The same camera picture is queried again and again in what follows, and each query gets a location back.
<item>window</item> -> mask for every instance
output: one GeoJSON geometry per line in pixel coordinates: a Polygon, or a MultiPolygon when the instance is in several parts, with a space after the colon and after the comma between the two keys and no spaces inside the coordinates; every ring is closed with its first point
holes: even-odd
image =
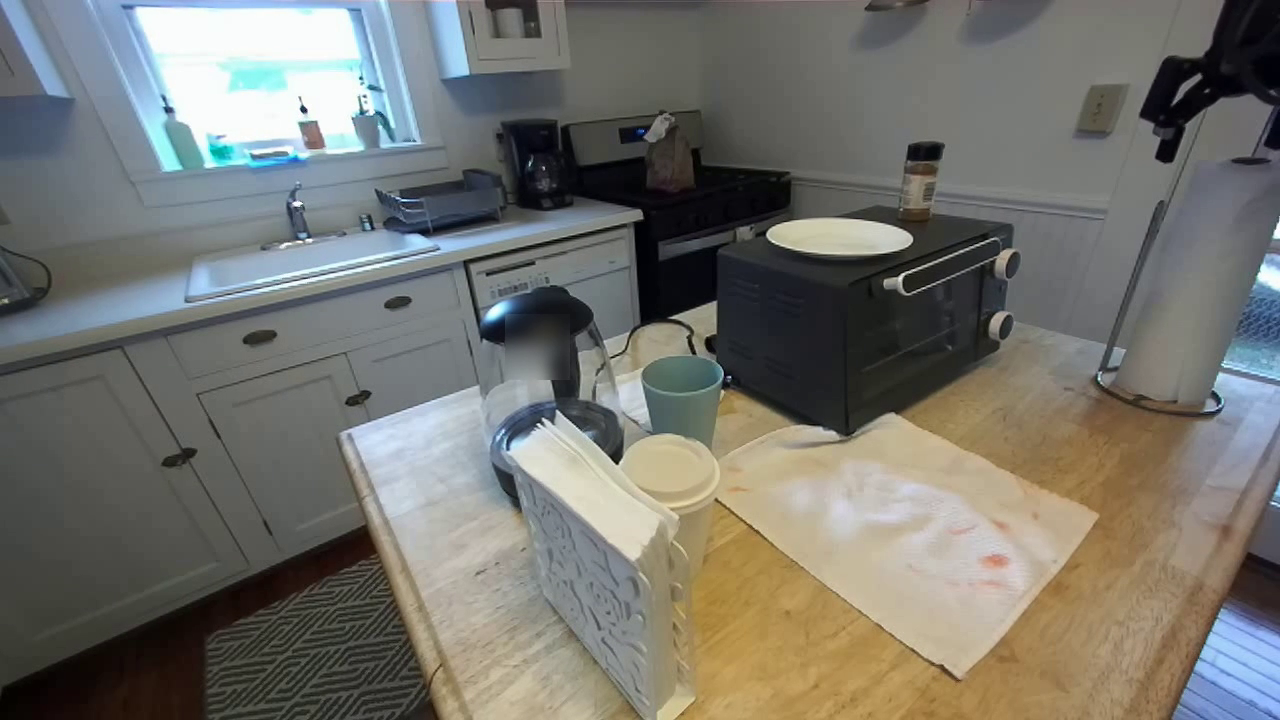
{"type": "Polygon", "coordinates": [[[252,197],[286,183],[260,178],[282,164],[308,164],[308,178],[443,166],[428,99],[403,78],[422,66],[400,60],[396,0],[55,0],[49,11],[146,198],[252,197]],[[172,152],[170,112],[193,128],[205,170],[172,152]]]}

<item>wooden floor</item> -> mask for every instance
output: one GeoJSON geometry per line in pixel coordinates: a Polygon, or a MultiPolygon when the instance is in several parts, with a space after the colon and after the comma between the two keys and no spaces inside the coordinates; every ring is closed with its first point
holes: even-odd
{"type": "MultiPolygon", "coordinates": [[[[0,692],[0,720],[205,714],[205,634],[373,554],[363,533],[0,692]]],[[[1176,708],[1182,720],[1280,720],[1280,566],[1249,558],[1176,708]]]]}

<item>window frame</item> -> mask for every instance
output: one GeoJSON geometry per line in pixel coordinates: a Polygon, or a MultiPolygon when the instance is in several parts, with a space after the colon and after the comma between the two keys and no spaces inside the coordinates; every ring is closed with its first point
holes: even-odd
{"type": "Polygon", "coordinates": [[[91,95],[103,132],[120,156],[126,176],[138,183],[146,205],[195,205],[195,198],[235,198],[255,192],[282,192],[295,183],[305,170],[308,183],[345,183],[369,176],[403,176],[449,166],[436,121],[436,88],[428,75],[409,75],[403,60],[409,28],[400,0],[272,0],[282,9],[355,9],[363,11],[363,32],[373,34],[373,57],[382,63],[383,91],[400,95],[400,112],[417,128],[417,144],[375,148],[375,152],[325,152],[286,166],[195,166],[195,170],[165,170],[159,152],[165,139],[165,106],[159,78],[151,75],[147,49],[134,32],[130,9],[260,9],[255,0],[55,0],[46,5],[64,49],[91,95]]]}

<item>black toaster oven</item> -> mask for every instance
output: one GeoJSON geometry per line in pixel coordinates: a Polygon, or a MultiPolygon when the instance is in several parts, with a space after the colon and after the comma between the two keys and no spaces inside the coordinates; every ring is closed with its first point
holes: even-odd
{"type": "Polygon", "coordinates": [[[732,383],[806,424],[853,432],[956,378],[1011,333],[1011,223],[897,206],[853,212],[914,230],[867,261],[770,240],[721,253],[718,356],[732,383]]]}

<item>window sill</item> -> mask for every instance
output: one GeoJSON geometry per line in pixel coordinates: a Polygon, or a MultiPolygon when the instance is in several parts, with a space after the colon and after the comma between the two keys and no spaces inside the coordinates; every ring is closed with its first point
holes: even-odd
{"type": "Polygon", "coordinates": [[[146,205],[208,205],[208,198],[288,192],[291,183],[354,183],[369,176],[403,176],[403,170],[434,170],[434,166],[449,166],[449,156],[439,144],[302,156],[286,164],[165,170],[165,176],[138,176],[134,183],[146,205]]]}

